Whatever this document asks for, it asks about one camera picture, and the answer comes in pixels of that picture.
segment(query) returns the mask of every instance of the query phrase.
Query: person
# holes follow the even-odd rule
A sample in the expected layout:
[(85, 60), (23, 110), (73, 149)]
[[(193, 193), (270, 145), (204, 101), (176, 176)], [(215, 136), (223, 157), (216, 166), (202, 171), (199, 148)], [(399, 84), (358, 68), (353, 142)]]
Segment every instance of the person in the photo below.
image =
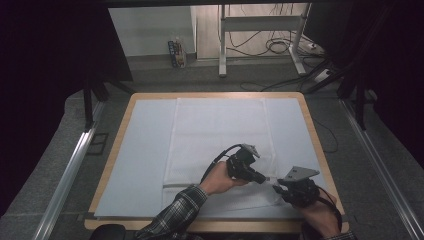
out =
[[(246, 180), (230, 178), (226, 163), (218, 162), (202, 183), (192, 185), (179, 192), (174, 201), (162, 210), (149, 225), (135, 232), (134, 238), (142, 240), (201, 240), (200, 236), (189, 234), (186, 229), (194, 221), (208, 196), (224, 193), (233, 187), (243, 186), (247, 183)], [(334, 196), (322, 189), (320, 189), (320, 196), (332, 202), (336, 201)], [(320, 233), (322, 239), (356, 239), (351, 231), (340, 232), (336, 216), (325, 204), (317, 201), (305, 208), (293, 207), (304, 216), (310, 226)]]

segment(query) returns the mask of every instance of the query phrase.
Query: cable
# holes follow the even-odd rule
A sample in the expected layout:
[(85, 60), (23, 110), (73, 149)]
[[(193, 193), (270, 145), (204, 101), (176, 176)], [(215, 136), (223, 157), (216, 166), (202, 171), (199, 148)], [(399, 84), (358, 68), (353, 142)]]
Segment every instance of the cable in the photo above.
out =
[[(283, 4), (281, 5), (280, 14), (282, 13), (282, 9), (283, 9)], [(269, 12), (269, 14), (268, 14), (268, 15), (271, 15), (274, 11), (275, 11), (275, 12), (277, 12), (277, 11), (278, 11), (278, 4), (275, 4), (275, 5), (274, 5), (273, 9), (271, 9), (271, 11)], [(231, 5), (229, 5), (228, 12), (229, 12), (229, 14), (231, 14)], [(218, 6), (218, 11), (217, 11), (217, 19), (219, 19), (219, 6)], [(218, 39), (219, 39), (219, 41), (221, 41), (220, 28), (219, 28), (219, 21), (218, 21), (218, 24), (217, 24), (217, 31), (218, 31)], [(245, 41), (244, 41), (244, 42), (242, 42), (241, 44), (237, 44), (237, 45), (236, 45), (236, 44), (234, 44), (234, 42), (233, 42), (233, 38), (232, 38), (232, 33), (231, 33), (231, 32), (229, 32), (230, 42), (231, 42), (231, 44), (232, 44), (232, 46), (233, 46), (234, 48), (226, 47), (226, 49), (227, 49), (227, 50), (231, 50), (231, 51), (238, 52), (238, 53), (243, 54), (243, 55), (246, 55), (246, 56), (252, 56), (252, 57), (261, 56), (261, 55), (264, 55), (264, 54), (266, 54), (266, 53), (268, 53), (268, 52), (272, 52), (272, 53), (275, 53), (275, 54), (283, 54), (283, 53), (285, 53), (286, 51), (288, 51), (289, 44), (288, 44), (287, 42), (285, 42), (284, 40), (289, 41), (289, 42), (290, 42), (290, 40), (288, 40), (288, 39), (284, 39), (284, 38), (273, 38), (273, 37), (274, 37), (274, 33), (275, 33), (275, 31), (273, 31), (273, 32), (272, 32), (272, 36), (271, 36), (271, 37), (268, 37), (269, 39), (268, 39), (268, 40), (267, 40), (267, 42), (265, 43), (266, 51), (264, 51), (264, 52), (261, 52), (261, 53), (258, 53), (258, 54), (250, 54), (250, 53), (246, 53), (246, 52), (243, 52), (243, 51), (240, 51), (240, 50), (236, 49), (236, 48), (238, 48), (238, 47), (240, 47), (240, 46), (243, 46), (244, 44), (248, 43), (248, 42), (249, 42), (252, 38), (254, 38), (255, 36), (257, 36), (257, 35), (258, 35), (259, 33), (261, 33), (261, 32), (262, 32), (262, 31), (258, 31), (258, 32), (256, 32), (256, 33), (255, 33), (255, 34), (253, 34), (251, 37), (249, 37), (247, 40), (245, 40)], [(276, 46), (276, 45), (284, 45), (284, 46), (285, 46), (285, 49), (284, 49), (284, 50), (281, 50), (281, 51), (274, 50), (274, 49), (273, 49), (273, 47), (274, 47), (274, 46)]]
[(264, 89), (262, 89), (260, 92), (264, 92), (265, 90), (268, 90), (270, 88), (280, 88), (283, 86), (287, 86), (290, 84), (294, 84), (294, 83), (298, 83), (301, 80), (305, 80), (307, 81), (311, 76), (313, 76), (319, 69), (321, 69), (323, 66), (325, 66), (328, 63), (328, 60), (324, 60), (323, 62), (321, 62), (317, 67), (315, 67), (314, 69), (312, 69), (307, 75), (299, 77), (299, 78), (295, 78), (295, 79), (290, 79), (290, 80), (285, 80), (285, 81), (281, 81), (275, 84), (272, 84), (268, 87), (265, 87)]
[(334, 141), (335, 141), (335, 143), (336, 143), (336, 147), (335, 147), (335, 149), (334, 149), (334, 150), (331, 150), (331, 151), (323, 150), (323, 151), (324, 151), (325, 153), (335, 153), (335, 152), (337, 152), (337, 151), (339, 150), (339, 141), (337, 141), (337, 138), (336, 138), (336, 136), (334, 135), (333, 131), (332, 131), (330, 128), (326, 127), (324, 124), (320, 123), (320, 122), (319, 122), (318, 120), (316, 120), (315, 118), (313, 118), (313, 117), (311, 117), (311, 118), (312, 118), (312, 120), (314, 120), (316, 123), (318, 123), (320, 126), (322, 126), (323, 128), (327, 129), (327, 130), (330, 132), (330, 134), (333, 136)]
[(205, 171), (205, 173), (203, 174), (203, 176), (202, 176), (202, 179), (200, 180), (200, 183), (202, 183), (203, 182), (203, 180), (205, 180), (205, 178), (206, 178), (206, 176), (208, 176), (208, 174), (209, 174), (209, 172), (212, 170), (212, 168), (214, 168), (215, 167), (215, 165), (216, 165), (216, 163), (222, 158), (222, 157), (224, 157), (224, 156), (226, 156), (226, 154), (231, 150), (231, 149), (233, 149), (233, 148), (236, 148), (236, 147), (241, 147), (242, 145), (241, 144), (236, 144), (236, 145), (233, 145), (233, 146), (231, 146), (231, 147), (229, 147), (227, 150), (224, 150), (221, 154), (219, 154), (218, 155), (218, 157), (216, 157), (212, 162), (211, 162), (211, 164), (209, 165), (209, 167), (208, 167), (208, 169), (206, 169), (206, 171)]
[[(288, 14), (288, 12), (289, 12), (289, 6), (288, 6), (288, 4), (286, 4), (286, 10), (285, 10), (285, 15), (287, 15)], [(219, 17), (219, 9), (220, 9), (220, 6), (217, 6), (218, 7), (218, 11), (217, 11), (217, 19), (218, 19), (218, 24), (217, 24), (217, 32), (218, 32), (218, 39), (219, 39), (219, 41), (221, 41), (221, 36), (220, 36), (220, 28), (219, 28), (219, 23), (220, 23), (220, 21), (219, 21), (219, 19), (220, 19), (220, 17)], [(294, 8), (294, 4), (292, 3), (291, 4), (291, 6), (290, 6), (290, 15), (292, 15), (293, 14), (293, 8)], [(274, 14), (276, 14), (276, 15), (282, 15), (282, 13), (283, 13), (283, 9), (284, 9), (284, 4), (281, 4), (281, 8), (280, 8), (280, 11), (279, 11), (279, 13), (277, 13), (277, 11), (278, 11), (278, 4), (275, 4), (274, 5), (274, 7), (271, 9), (271, 11), (268, 13), (268, 15), (271, 15), (273, 12), (274, 12)], [(244, 15), (246, 16), (247, 14), (246, 14), (246, 12), (244, 11), (244, 9), (243, 9), (243, 5), (241, 5), (241, 11), (244, 13)], [(229, 14), (231, 14), (231, 5), (228, 5), (228, 12), (229, 12)], [(242, 42), (242, 43), (240, 43), (240, 44), (234, 44), (234, 41), (233, 41), (233, 38), (232, 38), (232, 32), (229, 32), (229, 36), (230, 36), (230, 42), (231, 42), (231, 44), (232, 44), (232, 46), (234, 47), (234, 48), (238, 48), (238, 47), (241, 47), (241, 46), (243, 46), (244, 44), (246, 44), (246, 43), (248, 43), (250, 40), (252, 40), (255, 36), (257, 36), (259, 33), (261, 33), (262, 31), (257, 31), (256, 33), (254, 33), (252, 36), (250, 36), (247, 40), (245, 40), (244, 42)], [(283, 42), (279, 42), (278, 44), (285, 44), (285, 45), (290, 45), (293, 41), (292, 41), (292, 33), (293, 34), (296, 34), (294, 31), (288, 31), (289, 33), (290, 33), (290, 37), (289, 37), (289, 39), (286, 39), (285, 38), (285, 36), (284, 36), (284, 33), (281, 33), (280, 32), (280, 35), (283, 35), (283, 37), (281, 38), (281, 39), (284, 39), (284, 40), (286, 40), (286, 41), (288, 41), (289, 43), (283, 43)], [(271, 35), (271, 33), (272, 33), (272, 36), (271, 37), (268, 37), (269, 38), (269, 40), (272, 40), (274, 43), (273, 44), (271, 44), (271, 47), (276, 43), (274, 40), (277, 40), (277, 39), (273, 39), (273, 36), (274, 36), (274, 34), (275, 34), (275, 31), (269, 31), (269, 34)], [(308, 42), (313, 42), (312, 40), (310, 40), (309, 38), (307, 38), (307, 37), (305, 37), (305, 36), (301, 36), (301, 39), (304, 39), (304, 40), (306, 40), (306, 41), (308, 41)], [(276, 52), (276, 51), (273, 51), (270, 47), (268, 47), (268, 44), (269, 44), (269, 40), (267, 41), (267, 43), (266, 43), (266, 49), (267, 49), (267, 51), (265, 51), (265, 52), (262, 52), (262, 53), (259, 53), (259, 54), (249, 54), (249, 53), (246, 53), (246, 52), (243, 52), (243, 51), (240, 51), (240, 50), (238, 50), (238, 49), (234, 49), (234, 48), (227, 48), (228, 50), (232, 50), (232, 51), (236, 51), (236, 52), (239, 52), (239, 53), (241, 53), (241, 54), (244, 54), (244, 55), (247, 55), (247, 56), (261, 56), (261, 55), (264, 55), (264, 54), (266, 54), (267, 52), (269, 52), (269, 51), (271, 51), (271, 52), (273, 52), (273, 53), (276, 53), (276, 54), (280, 54), (280, 52)], [(306, 55), (306, 56), (310, 56), (310, 55), (316, 55), (316, 54), (314, 54), (314, 53), (308, 53), (306, 50), (304, 50), (304, 49), (302, 49), (301, 47), (299, 47), (299, 49), (300, 49), (300, 52), (301, 52), (301, 55)]]
[(242, 83), (240, 83), (240, 85), (239, 85), (240, 88), (245, 90), (245, 91), (248, 91), (248, 92), (253, 92), (253, 91), (256, 91), (256, 90), (251, 90), (251, 89), (243, 87), (243, 85), (245, 85), (245, 84), (256, 85), (256, 86), (263, 87), (263, 88), (266, 87), (265, 85), (261, 85), (259, 83), (254, 83), (254, 82), (242, 82)]
[(243, 4), (240, 5), (240, 9), (244, 13), (244, 16), (247, 16), (246, 12), (243, 10)]
[(310, 68), (315, 68), (315, 67), (317, 67), (317, 66), (312, 66), (311, 64), (309, 64), (309, 63), (307, 63), (305, 60), (306, 59), (316, 59), (316, 58), (324, 58), (324, 56), (313, 56), (313, 55), (311, 55), (311, 56), (305, 56), (305, 57), (303, 57), (302, 58), (302, 63), (304, 64), (304, 65), (306, 65), (306, 66), (308, 66), (308, 67), (310, 67)]
[(333, 199), (331, 199), (330, 194), (329, 194), (327, 191), (325, 191), (322, 187), (320, 187), (320, 186), (317, 186), (317, 187), (318, 187), (319, 189), (321, 189), (321, 190), (325, 193), (325, 195), (327, 195), (328, 199), (330, 199), (331, 203), (332, 203), (334, 206), (336, 206), (336, 203), (333, 201)]
[(221, 36), (219, 35), (220, 34), (220, 27), (219, 27), (219, 23), (221, 22), (220, 21), (220, 18), (219, 18), (219, 5), (217, 5), (217, 12), (216, 12), (216, 18), (217, 18), (217, 24), (216, 24), (216, 26), (217, 26), (217, 33), (218, 33), (218, 39), (219, 39), (219, 42), (221, 42)]

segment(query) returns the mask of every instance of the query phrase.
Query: wall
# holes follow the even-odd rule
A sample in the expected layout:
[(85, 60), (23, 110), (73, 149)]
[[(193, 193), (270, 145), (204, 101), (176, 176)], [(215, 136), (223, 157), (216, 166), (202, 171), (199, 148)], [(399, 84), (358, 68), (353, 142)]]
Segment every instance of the wall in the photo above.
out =
[(182, 7), (109, 9), (125, 56), (169, 54), (167, 42), (175, 36), (184, 40), (187, 53), (195, 48), (195, 9)]

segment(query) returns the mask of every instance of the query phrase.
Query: plaid shirt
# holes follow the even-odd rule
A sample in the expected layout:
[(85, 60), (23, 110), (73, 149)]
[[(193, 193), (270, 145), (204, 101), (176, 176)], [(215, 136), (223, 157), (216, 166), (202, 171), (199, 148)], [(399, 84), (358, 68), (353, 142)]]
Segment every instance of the plaid shirt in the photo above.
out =
[[(151, 240), (203, 240), (201, 237), (186, 232), (194, 221), (200, 207), (206, 202), (207, 195), (203, 189), (192, 185), (179, 192), (174, 201), (162, 210), (153, 221), (135, 233), (135, 239)], [(355, 240), (352, 232), (324, 240)]]

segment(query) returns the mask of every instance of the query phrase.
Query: wrist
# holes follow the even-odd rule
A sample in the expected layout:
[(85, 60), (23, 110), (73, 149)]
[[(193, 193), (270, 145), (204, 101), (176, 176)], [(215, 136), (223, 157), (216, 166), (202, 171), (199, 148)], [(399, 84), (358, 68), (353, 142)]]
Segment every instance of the wrist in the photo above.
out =
[(212, 187), (210, 186), (210, 184), (208, 184), (207, 182), (202, 182), (199, 185), (199, 188), (201, 188), (203, 190), (203, 192), (206, 193), (206, 195), (210, 196), (213, 194), (213, 190)]

